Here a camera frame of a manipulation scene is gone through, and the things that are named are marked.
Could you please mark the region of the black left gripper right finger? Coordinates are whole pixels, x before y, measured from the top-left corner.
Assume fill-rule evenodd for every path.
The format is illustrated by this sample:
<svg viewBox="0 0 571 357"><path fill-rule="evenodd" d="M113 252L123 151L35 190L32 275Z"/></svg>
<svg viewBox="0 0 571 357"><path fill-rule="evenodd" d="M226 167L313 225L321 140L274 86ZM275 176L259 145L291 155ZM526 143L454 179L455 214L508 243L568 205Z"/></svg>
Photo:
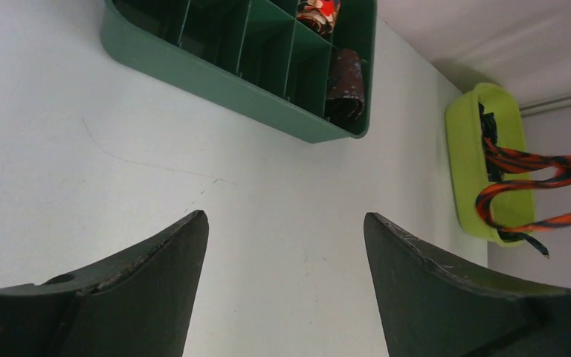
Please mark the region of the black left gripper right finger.
<svg viewBox="0 0 571 357"><path fill-rule="evenodd" d="M571 289L477 265L378 213L364 240L391 356L571 356Z"/></svg>

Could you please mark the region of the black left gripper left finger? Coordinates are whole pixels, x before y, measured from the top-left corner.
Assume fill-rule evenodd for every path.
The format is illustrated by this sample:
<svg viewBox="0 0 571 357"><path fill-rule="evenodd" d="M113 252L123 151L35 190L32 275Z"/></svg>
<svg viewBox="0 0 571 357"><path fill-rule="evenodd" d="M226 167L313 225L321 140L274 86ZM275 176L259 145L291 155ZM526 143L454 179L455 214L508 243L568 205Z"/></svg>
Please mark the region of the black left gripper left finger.
<svg viewBox="0 0 571 357"><path fill-rule="evenodd" d="M0 356L181 356L208 235L197 210L88 266L0 289Z"/></svg>

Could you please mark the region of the orange navy striped tie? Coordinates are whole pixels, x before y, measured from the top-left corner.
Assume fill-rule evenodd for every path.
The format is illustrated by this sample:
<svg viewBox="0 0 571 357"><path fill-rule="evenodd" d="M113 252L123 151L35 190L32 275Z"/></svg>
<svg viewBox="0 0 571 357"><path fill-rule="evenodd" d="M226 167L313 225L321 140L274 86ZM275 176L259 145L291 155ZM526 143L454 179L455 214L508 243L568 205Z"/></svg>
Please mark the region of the orange navy striped tie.
<svg viewBox="0 0 571 357"><path fill-rule="evenodd" d="M517 227L499 223L491 212L491 203L502 193L519 190L551 190L571 185L571 155L539 155L495 145L490 139L483 140L483 152L488 162L500 172L508 174L530 173L549 167L555 168L553 177L544 180L511 179L495 182L484 188L475 200L475 210L484 223L494 228L503 242L529 243L545 258L549 257L548 248L532 237L531 232L551 231L571 226L571 213L531 222Z"/></svg>

